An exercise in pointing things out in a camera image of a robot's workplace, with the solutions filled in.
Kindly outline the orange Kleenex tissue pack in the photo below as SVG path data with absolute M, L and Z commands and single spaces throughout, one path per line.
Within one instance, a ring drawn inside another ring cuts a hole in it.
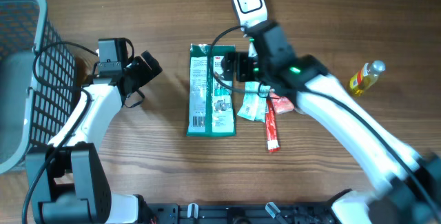
M 284 114 L 295 109 L 294 104 L 288 98 L 278 96 L 273 92 L 269 96 L 276 114 Z

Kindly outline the mint green wipes packet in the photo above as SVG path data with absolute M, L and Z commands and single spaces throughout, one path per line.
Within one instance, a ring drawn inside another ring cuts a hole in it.
M 261 85 L 259 82 L 246 82 L 245 89 L 252 92 L 260 90 L 260 94 L 245 94 L 238 116 L 250 121 L 262 121 L 264 123 L 267 113 L 266 98 L 270 87 Z

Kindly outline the green 3M gloves package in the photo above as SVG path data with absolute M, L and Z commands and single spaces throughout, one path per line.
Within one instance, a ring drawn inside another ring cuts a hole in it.
M 188 136 L 224 137 L 236 134 L 232 92 L 219 84 L 213 72 L 222 74 L 221 61 L 233 45 L 216 45 L 212 58 L 210 46 L 192 44 L 189 60 L 189 125 Z

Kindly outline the red snack stick packet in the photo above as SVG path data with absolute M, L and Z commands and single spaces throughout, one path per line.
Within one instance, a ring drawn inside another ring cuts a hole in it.
M 267 149 L 269 152 L 277 152 L 280 149 L 277 137 L 275 112 L 270 99 L 266 100 L 267 113 L 265 114 L 265 126 L 267 134 Z

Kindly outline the yellow Vim bottle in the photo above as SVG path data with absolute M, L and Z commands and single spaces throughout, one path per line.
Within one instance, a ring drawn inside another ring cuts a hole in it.
M 386 66 L 383 61 L 376 60 L 365 63 L 363 67 L 350 78 L 347 84 L 349 94 L 351 96 L 361 96 L 378 80 L 378 77 L 385 70 Z

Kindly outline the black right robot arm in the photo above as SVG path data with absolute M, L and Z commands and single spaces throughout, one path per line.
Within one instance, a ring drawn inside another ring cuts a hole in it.
M 299 57 L 272 20 L 241 26 L 256 56 L 245 81 L 259 81 L 317 120 L 354 157 L 374 192 L 348 191 L 331 204 L 340 223 L 428 223 L 440 220 L 440 157 L 422 158 L 386 131 L 310 54 Z

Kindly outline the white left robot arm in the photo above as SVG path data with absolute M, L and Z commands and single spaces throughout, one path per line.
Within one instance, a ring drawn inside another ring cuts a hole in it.
M 65 125 L 45 148 L 25 157 L 29 189 L 22 223 L 157 223 L 141 195 L 111 191 L 98 149 L 125 101 L 162 69 L 149 53 L 134 54 L 127 38 L 99 39 L 99 61 Z

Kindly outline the white barcode scanner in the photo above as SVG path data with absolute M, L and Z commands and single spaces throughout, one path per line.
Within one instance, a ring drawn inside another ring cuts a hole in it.
M 232 0 L 232 6 L 240 26 L 248 28 L 268 19 L 265 0 Z

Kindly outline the grey plastic basket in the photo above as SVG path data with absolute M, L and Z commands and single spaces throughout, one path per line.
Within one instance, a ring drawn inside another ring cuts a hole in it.
M 22 170 L 74 107 L 76 62 L 48 17 L 46 0 L 1 0 L 1 173 Z

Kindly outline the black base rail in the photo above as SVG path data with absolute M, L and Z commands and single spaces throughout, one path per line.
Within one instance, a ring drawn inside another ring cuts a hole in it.
M 291 223 L 337 224 L 330 206 L 323 203 L 189 205 L 147 204 L 140 209 L 138 223 L 147 224 L 234 224 Z

